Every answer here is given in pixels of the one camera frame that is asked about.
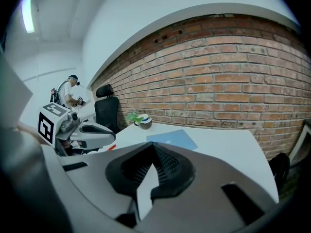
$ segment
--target ceiling light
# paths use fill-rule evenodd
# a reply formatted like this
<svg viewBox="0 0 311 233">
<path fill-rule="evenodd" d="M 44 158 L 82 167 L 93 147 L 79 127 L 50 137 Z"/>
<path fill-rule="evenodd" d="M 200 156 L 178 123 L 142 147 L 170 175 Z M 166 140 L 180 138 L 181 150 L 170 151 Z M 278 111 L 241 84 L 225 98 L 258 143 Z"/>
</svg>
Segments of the ceiling light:
<svg viewBox="0 0 311 233">
<path fill-rule="evenodd" d="M 21 13 L 27 33 L 35 32 L 33 18 L 31 15 L 31 0 L 22 0 Z"/>
</svg>

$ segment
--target chair backrest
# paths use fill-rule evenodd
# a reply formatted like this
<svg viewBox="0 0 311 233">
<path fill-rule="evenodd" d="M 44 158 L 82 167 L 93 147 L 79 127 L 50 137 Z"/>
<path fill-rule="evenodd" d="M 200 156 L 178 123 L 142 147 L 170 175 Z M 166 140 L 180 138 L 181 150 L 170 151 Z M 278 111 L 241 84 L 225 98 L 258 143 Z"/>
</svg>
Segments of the chair backrest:
<svg viewBox="0 0 311 233">
<path fill-rule="evenodd" d="M 119 99 L 110 97 L 110 95 L 112 95 L 110 84 L 104 85 L 96 91 L 98 98 L 109 96 L 106 99 L 95 102 L 96 123 L 107 127 L 113 133 L 118 133 L 120 132 L 117 125 Z"/>
<path fill-rule="evenodd" d="M 280 192 L 290 170 L 290 159 L 285 153 L 280 153 L 269 161 L 269 165 L 276 182 L 277 191 Z"/>
</svg>

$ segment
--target backpack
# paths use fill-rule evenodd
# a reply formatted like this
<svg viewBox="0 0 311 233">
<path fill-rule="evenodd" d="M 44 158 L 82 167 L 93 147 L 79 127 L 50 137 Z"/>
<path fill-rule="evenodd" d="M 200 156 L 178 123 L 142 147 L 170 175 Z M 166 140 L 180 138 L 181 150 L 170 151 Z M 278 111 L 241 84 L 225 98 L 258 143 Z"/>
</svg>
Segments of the backpack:
<svg viewBox="0 0 311 233">
<path fill-rule="evenodd" d="M 65 84 L 67 82 L 67 80 L 66 81 L 64 81 L 64 82 L 62 82 L 62 84 L 59 86 L 59 88 L 56 90 L 55 88 L 53 88 L 52 90 L 51 90 L 51 99 L 50 99 L 50 102 L 54 102 L 54 103 L 57 103 L 57 104 L 59 104 L 60 106 L 62 106 L 61 104 L 60 104 L 60 99 L 59 99 L 59 95 L 58 95 L 58 92 L 59 92 L 59 90 L 63 87 L 63 85 Z"/>
</svg>

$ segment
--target blue folder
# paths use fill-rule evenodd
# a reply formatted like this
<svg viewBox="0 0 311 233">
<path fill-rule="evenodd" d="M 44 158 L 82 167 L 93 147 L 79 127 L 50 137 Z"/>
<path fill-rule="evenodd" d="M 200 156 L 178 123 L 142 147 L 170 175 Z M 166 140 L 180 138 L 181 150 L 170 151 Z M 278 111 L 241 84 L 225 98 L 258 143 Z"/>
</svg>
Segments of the blue folder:
<svg viewBox="0 0 311 233">
<path fill-rule="evenodd" d="M 184 130 L 176 130 L 168 133 L 149 135 L 147 136 L 147 142 L 167 143 L 189 150 L 194 150 L 198 148 L 196 143 L 190 138 L 190 136 L 188 136 L 188 134 Z"/>
</svg>

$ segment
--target white ceiling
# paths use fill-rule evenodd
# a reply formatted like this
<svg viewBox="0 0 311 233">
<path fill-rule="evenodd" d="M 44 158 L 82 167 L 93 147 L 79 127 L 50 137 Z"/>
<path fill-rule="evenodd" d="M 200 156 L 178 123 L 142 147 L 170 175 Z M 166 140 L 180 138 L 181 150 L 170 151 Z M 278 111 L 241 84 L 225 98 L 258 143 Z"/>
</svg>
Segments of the white ceiling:
<svg viewBox="0 0 311 233">
<path fill-rule="evenodd" d="M 7 28 L 6 48 L 38 42 L 81 40 L 104 0 L 32 0 L 35 32 L 25 30 L 20 6 Z"/>
</svg>

